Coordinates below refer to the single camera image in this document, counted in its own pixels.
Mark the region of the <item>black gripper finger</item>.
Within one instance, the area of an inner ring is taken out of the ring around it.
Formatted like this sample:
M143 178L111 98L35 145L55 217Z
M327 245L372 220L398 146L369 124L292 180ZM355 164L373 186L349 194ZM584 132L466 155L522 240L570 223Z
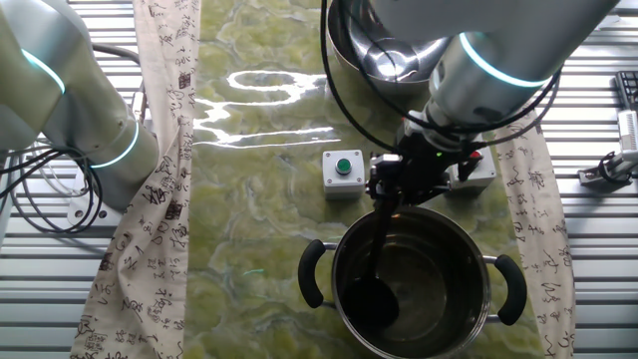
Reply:
M374 201L396 201L399 197L397 181L400 176L399 165L376 165L370 168L367 182L367 194Z
M442 185L426 189L404 190L400 195L400 205L419 205L448 191L449 189Z

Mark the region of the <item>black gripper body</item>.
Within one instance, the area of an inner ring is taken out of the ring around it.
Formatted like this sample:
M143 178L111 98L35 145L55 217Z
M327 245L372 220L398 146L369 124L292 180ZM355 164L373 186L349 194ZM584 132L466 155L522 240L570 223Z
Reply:
M448 187L447 169L464 155L461 151L438 149L421 134L398 137L398 149L407 156L399 179L404 194L426 194Z

